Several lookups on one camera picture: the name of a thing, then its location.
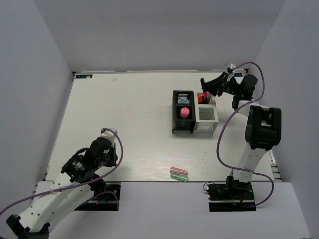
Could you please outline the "orange cap black highlighter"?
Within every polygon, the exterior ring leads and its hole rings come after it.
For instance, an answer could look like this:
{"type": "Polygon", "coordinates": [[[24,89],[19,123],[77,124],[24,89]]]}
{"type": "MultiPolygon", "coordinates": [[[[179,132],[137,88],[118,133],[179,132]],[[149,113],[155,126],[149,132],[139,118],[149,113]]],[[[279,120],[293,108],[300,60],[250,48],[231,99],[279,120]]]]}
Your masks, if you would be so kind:
{"type": "Polygon", "coordinates": [[[205,103],[205,97],[204,95],[198,94],[197,95],[198,104],[204,104],[205,103]]]}

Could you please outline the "blue white round tub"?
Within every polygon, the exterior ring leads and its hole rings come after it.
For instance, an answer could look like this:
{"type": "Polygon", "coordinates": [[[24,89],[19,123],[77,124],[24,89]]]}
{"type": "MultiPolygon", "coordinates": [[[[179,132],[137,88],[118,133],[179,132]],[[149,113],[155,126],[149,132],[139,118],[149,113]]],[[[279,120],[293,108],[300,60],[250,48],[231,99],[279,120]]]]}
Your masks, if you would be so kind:
{"type": "Polygon", "coordinates": [[[190,101],[189,101],[188,98],[178,98],[178,99],[177,99],[177,103],[178,103],[178,104],[189,104],[190,101]]]}

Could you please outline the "pink cap crayon bottle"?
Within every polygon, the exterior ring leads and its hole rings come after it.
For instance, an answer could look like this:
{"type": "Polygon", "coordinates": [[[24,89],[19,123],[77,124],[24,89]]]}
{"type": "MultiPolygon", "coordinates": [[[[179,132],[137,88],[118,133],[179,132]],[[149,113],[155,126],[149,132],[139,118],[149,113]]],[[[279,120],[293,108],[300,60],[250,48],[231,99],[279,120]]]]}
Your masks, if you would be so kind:
{"type": "Polygon", "coordinates": [[[180,117],[181,118],[186,119],[186,118],[188,118],[189,114],[190,114],[189,108],[187,108],[187,107],[181,108],[181,110],[180,110],[180,117]]]}

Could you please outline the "pink translucent eraser case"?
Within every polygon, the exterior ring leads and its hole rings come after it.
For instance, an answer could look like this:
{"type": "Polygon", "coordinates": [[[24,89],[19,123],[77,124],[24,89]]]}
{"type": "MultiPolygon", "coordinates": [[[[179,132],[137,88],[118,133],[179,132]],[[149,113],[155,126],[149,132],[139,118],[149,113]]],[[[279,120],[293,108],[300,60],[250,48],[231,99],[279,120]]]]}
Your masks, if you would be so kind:
{"type": "Polygon", "coordinates": [[[170,173],[179,174],[179,175],[183,175],[183,176],[187,176],[188,175],[188,172],[186,170],[179,169],[179,168],[176,168],[176,167],[171,167],[170,168],[170,173]]]}

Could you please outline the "green translucent eraser case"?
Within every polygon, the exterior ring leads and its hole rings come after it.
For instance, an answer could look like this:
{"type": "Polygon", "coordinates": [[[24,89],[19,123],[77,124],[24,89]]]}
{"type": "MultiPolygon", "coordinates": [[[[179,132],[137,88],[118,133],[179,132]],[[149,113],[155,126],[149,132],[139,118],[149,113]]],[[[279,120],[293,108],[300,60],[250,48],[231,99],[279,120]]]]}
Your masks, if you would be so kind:
{"type": "Polygon", "coordinates": [[[171,179],[179,181],[179,182],[188,182],[189,181],[188,176],[181,175],[181,174],[171,173],[170,177],[171,177],[171,179]]]}

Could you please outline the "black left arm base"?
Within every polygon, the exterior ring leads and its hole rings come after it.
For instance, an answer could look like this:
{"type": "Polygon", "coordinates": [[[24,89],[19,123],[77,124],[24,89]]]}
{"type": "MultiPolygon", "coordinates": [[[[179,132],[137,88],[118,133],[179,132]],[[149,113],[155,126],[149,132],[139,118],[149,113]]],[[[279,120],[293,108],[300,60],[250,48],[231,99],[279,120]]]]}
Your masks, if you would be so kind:
{"type": "Polygon", "coordinates": [[[106,184],[101,191],[94,193],[90,201],[78,206],[75,211],[116,212],[120,205],[121,183],[106,184]]]}

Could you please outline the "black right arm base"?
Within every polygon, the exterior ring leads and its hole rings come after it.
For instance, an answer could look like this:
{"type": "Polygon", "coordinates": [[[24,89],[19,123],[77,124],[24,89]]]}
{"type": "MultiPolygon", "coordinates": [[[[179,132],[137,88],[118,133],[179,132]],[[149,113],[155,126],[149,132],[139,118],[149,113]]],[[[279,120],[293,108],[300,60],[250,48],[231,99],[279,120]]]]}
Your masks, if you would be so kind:
{"type": "Polygon", "coordinates": [[[228,176],[224,183],[205,183],[203,190],[208,195],[208,206],[211,213],[256,211],[255,197],[250,182],[240,182],[233,176],[228,176]]]}

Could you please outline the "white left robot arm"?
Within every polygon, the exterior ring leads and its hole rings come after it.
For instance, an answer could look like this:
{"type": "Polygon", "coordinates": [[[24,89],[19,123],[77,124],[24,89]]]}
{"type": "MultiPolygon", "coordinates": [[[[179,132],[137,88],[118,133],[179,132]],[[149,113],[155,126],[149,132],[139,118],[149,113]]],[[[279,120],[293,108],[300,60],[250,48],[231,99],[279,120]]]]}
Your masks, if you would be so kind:
{"type": "Polygon", "coordinates": [[[88,148],[82,148],[62,166],[49,187],[25,211],[6,220],[19,239],[47,239],[50,232],[68,214],[91,200],[114,192],[96,174],[101,167],[116,167],[118,157],[114,137],[98,137],[88,148]]]}

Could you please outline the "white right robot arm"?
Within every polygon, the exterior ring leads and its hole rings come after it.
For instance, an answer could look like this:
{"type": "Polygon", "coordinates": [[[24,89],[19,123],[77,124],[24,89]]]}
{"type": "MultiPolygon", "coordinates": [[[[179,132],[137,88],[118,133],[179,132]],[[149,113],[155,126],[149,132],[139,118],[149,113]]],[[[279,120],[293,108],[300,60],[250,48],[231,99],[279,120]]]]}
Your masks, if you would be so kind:
{"type": "Polygon", "coordinates": [[[248,190],[248,184],[261,158],[281,141],[282,111],[252,101],[257,82],[254,75],[248,74],[237,83],[226,72],[209,82],[200,79],[204,93],[208,92],[213,96],[221,96],[223,93],[232,95],[234,112],[247,117],[246,146],[237,166],[232,167],[225,186],[226,195],[232,199],[238,198],[243,190],[248,190]]]}

